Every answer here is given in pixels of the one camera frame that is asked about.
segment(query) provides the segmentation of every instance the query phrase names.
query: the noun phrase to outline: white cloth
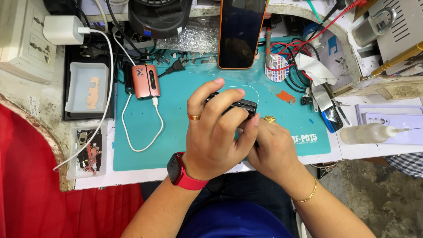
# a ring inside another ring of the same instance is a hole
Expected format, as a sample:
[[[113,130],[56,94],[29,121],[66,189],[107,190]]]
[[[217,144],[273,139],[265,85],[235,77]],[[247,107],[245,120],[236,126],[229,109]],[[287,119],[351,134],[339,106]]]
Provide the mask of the white cloth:
[[[315,86],[327,82],[334,85],[337,79],[320,61],[304,54],[298,54],[295,57],[298,70],[304,70],[305,73],[313,79]]]

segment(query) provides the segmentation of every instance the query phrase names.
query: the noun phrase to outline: gold bracelet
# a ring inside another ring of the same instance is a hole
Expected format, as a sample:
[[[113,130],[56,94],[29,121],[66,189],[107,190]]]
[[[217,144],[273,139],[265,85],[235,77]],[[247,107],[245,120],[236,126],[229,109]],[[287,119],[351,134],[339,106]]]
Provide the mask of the gold bracelet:
[[[313,190],[313,192],[311,193],[311,195],[310,196],[308,196],[308,198],[306,198],[306,199],[303,199],[303,200],[298,200],[298,201],[295,201],[294,199],[292,199],[292,201],[294,201],[294,202],[306,202],[306,201],[308,201],[308,200],[310,200],[312,197],[313,197],[313,195],[316,193],[316,190],[317,190],[317,179],[316,178],[314,178],[314,190]]]

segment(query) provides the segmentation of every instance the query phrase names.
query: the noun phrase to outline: red cloth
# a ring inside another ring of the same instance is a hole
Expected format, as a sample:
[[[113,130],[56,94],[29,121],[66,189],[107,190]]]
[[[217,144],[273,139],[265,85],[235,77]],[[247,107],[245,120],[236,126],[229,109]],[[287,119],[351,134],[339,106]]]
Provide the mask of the red cloth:
[[[138,184],[59,191],[48,143],[0,105],[0,237],[120,237],[142,205]]]

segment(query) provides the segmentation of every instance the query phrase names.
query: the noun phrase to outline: silicone mat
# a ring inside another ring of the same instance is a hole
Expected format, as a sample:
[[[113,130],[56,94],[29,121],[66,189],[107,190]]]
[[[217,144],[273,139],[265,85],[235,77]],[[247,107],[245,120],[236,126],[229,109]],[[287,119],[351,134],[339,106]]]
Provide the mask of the silicone mat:
[[[263,53],[260,53],[260,59],[263,58]],[[255,62],[253,68],[256,67],[255,70],[258,72],[261,70],[264,75],[262,62],[262,60]],[[161,74],[164,69],[158,68],[157,71]],[[124,85],[118,83],[113,170],[165,168],[173,153],[185,151],[188,128],[187,99],[201,84],[216,78],[216,76],[190,72],[192,70],[189,70],[187,65],[187,70],[174,72],[159,79],[162,95],[159,98],[159,112],[163,118],[164,127],[156,141],[143,152],[134,152],[128,145],[121,119],[128,95],[124,91]],[[240,83],[240,80],[231,80],[229,76],[217,76],[225,79],[225,86],[248,84],[254,87],[260,95],[257,112],[261,113],[262,117],[274,116],[279,124],[291,132],[291,135],[296,138],[295,147],[299,156],[330,153],[327,130],[320,113],[312,111],[310,105],[301,105],[299,101],[302,94],[290,89],[285,82],[274,83],[268,80],[263,84],[261,79],[260,83],[255,80]],[[242,88],[246,92],[244,99],[257,102],[258,97],[254,89]],[[296,102],[288,103],[280,99],[280,97],[289,98],[290,96],[294,97]],[[160,129],[160,119],[151,100],[137,100],[131,97],[124,118],[135,149],[145,148]]]

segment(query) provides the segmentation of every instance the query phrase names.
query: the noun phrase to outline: smartwatch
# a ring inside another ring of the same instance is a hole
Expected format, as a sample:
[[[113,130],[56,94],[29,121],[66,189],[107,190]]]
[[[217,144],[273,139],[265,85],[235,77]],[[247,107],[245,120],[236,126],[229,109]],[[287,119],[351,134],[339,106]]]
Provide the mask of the smartwatch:
[[[173,185],[179,186],[188,190],[200,190],[206,186],[208,180],[197,180],[187,175],[185,164],[182,161],[184,152],[177,152],[172,155],[168,162],[168,174]]]

